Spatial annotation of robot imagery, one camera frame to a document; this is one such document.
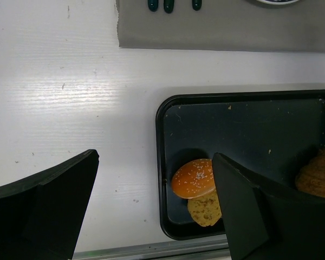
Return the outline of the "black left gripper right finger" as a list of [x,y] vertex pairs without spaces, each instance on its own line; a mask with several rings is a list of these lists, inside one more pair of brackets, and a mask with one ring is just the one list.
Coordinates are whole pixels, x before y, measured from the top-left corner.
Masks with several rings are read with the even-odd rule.
[[232,259],[325,259],[325,198],[221,153],[213,156],[212,168]]

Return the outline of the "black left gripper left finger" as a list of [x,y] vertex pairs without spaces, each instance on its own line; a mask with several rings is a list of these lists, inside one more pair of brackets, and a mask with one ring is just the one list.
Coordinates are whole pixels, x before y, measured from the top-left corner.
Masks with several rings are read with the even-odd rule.
[[89,149],[0,186],[0,259],[72,259],[98,166]]

